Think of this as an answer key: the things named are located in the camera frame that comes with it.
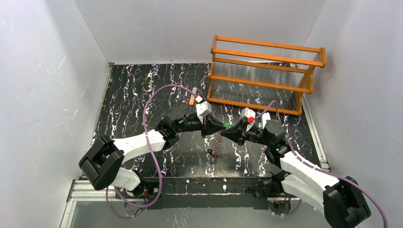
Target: metal frame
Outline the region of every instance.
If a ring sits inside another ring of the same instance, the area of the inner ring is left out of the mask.
[[[73,220],[74,211],[76,210],[77,201],[68,201],[66,205],[66,209],[63,214],[62,222],[60,223],[60,227],[70,227],[71,221]]]
[[[312,139],[314,141],[315,149],[317,152],[317,157],[319,158],[319,162],[320,162],[320,167],[324,170],[330,170],[329,165],[327,163],[325,151],[324,151],[323,145],[320,141],[319,134],[317,133],[315,122],[312,118],[312,113],[311,113],[311,110],[307,103],[305,94],[302,96],[302,107],[304,108],[304,113],[305,113],[305,117],[307,118],[309,130],[311,131]]]
[[[74,180],[71,185],[67,202],[70,201],[104,201],[106,189],[95,190],[91,183],[87,180]],[[108,187],[108,197],[111,201],[115,199],[115,189],[113,186]]]

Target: white panel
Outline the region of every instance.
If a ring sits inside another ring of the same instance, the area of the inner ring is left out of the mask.
[[[123,159],[122,163],[125,163],[132,158],[150,152],[145,138],[146,136],[143,133],[125,139],[114,139],[114,145],[118,149],[124,151],[125,158]],[[148,139],[154,152],[159,152],[163,149],[163,146],[165,145],[165,140],[159,132],[156,132],[155,130],[149,131]]]
[[[72,0],[1,1],[1,227],[58,227],[108,63]]]
[[[329,1],[307,46],[325,47],[309,106],[330,168],[357,180],[402,227],[403,1]],[[382,227],[372,216],[360,228]]]
[[[109,62],[211,62],[214,34],[304,42],[321,0],[75,0]]]

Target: black bracket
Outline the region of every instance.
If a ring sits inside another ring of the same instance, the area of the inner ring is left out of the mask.
[[[166,116],[158,123],[155,128],[166,141],[164,150],[172,147],[178,140],[178,133],[201,131],[201,136],[214,134],[225,130],[224,124],[214,118],[213,115],[207,115],[203,123],[197,117],[196,112],[189,115],[185,114],[182,107],[173,106]]]
[[[78,163],[95,190],[102,190],[114,180],[122,165],[122,150],[108,136],[101,136]]]
[[[145,193],[148,190],[147,199],[154,199],[157,196],[158,188],[159,188],[159,181],[156,180],[146,180],[139,172],[133,170],[140,178],[140,184],[133,189],[133,191],[126,190],[124,188],[118,188],[120,193],[127,199],[132,198],[144,198]],[[115,194],[115,198],[120,199],[118,194]]]
[[[224,136],[231,141],[238,143],[239,146],[242,146],[243,144],[245,144],[245,140],[247,140],[246,129],[248,127],[248,124],[249,123],[247,118],[240,119],[238,123],[236,123],[234,126],[223,130],[221,132],[221,136]]]
[[[340,180],[323,191],[325,218],[332,227],[354,228],[371,216],[363,193],[349,183]]]
[[[280,158],[284,157],[286,153],[291,150],[290,146],[286,144],[285,141],[282,141],[274,146],[267,146],[265,150],[265,155],[268,161],[272,164],[275,164],[277,167],[281,169]]]
[[[289,173],[281,171],[272,176],[270,180],[259,180],[253,183],[253,187],[244,189],[244,193],[250,193],[256,198],[279,197],[284,192],[281,181],[284,180]]]

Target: white plastic housing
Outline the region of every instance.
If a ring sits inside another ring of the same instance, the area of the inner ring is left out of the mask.
[[[260,118],[261,118],[261,123],[259,126],[261,129],[264,129],[264,127],[266,126],[267,120],[271,120],[270,113],[264,113]]]
[[[203,118],[206,117],[211,112],[212,112],[211,104],[208,103],[207,101],[205,101],[201,104],[196,104],[196,113],[197,113],[197,117],[199,118],[200,122],[203,123]]]
[[[203,98],[201,96],[197,96],[197,98],[195,99],[198,103],[200,103],[200,101],[203,100]]]
[[[297,196],[304,202],[308,203],[314,209],[324,214],[323,195],[317,194],[310,186],[304,183],[295,175],[288,175],[282,182],[284,192]]]
[[[132,191],[140,184],[140,178],[131,170],[120,167],[111,185]]]
[[[125,158],[123,159],[122,163],[125,163],[126,161],[128,161],[132,158],[135,158],[135,157],[138,157],[140,155],[150,152],[145,138],[146,138],[146,136],[143,133],[143,134],[136,135],[136,136],[133,136],[130,138],[114,139],[115,146],[118,149],[124,151]],[[155,130],[149,131],[148,139],[150,140],[151,148],[153,149],[154,152],[158,152],[163,149],[165,140],[163,139],[163,136],[159,132],[157,132]]]
[[[244,108],[242,109],[242,111],[240,112],[240,118],[246,117],[246,118],[250,118],[253,117],[255,118],[256,116],[256,112],[253,111],[250,108]],[[253,126],[253,122],[249,123],[248,126],[246,127],[246,132],[249,131]]]
[[[310,163],[312,166],[315,166],[308,160],[304,158],[302,159],[303,161]],[[286,153],[284,157],[280,159],[280,164],[283,170],[294,174],[296,177],[310,186],[319,195],[323,194],[325,186],[333,186],[339,182],[337,178],[326,175],[304,165],[291,152]]]

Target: orange wooden rack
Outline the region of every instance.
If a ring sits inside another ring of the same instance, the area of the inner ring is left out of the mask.
[[[312,75],[315,67],[326,66],[323,47],[302,47],[217,35],[214,35],[211,53],[208,101],[254,109],[266,108],[258,103],[220,97],[220,86],[214,83],[229,82],[233,83],[233,87],[234,84],[240,86],[240,89],[249,86],[263,91],[267,94],[265,103],[278,99],[276,96],[280,92],[287,94],[288,98],[292,97],[292,101],[287,103],[288,106],[279,105],[279,110],[292,115],[302,114],[302,94],[313,91]]]

